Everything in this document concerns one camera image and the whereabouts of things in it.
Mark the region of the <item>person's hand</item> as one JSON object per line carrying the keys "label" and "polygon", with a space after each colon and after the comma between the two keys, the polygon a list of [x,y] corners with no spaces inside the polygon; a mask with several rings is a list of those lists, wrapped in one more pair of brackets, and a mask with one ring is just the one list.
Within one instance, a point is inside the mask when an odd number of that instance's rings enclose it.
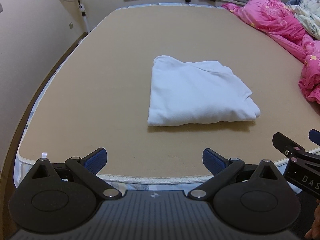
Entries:
{"label": "person's hand", "polygon": [[320,238],[320,201],[317,200],[318,206],[314,212],[314,221],[311,229],[305,234],[306,239],[319,239]]}

